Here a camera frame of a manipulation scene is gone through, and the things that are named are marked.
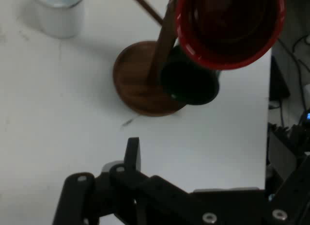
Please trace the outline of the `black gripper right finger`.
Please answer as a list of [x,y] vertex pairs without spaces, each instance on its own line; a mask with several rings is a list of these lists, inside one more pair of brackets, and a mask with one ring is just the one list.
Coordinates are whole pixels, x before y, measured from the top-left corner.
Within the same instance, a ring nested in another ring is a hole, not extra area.
[[291,173],[264,211],[265,225],[310,223],[310,157]]

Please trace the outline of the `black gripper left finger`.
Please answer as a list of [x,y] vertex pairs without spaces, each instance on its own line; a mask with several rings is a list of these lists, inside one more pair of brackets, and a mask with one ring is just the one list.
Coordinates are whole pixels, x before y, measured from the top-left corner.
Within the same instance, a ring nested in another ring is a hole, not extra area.
[[97,225],[113,214],[126,225],[216,225],[218,213],[166,180],[140,171],[140,141],[129,138],[124,160],[95,177],[70,175],[53,223]]

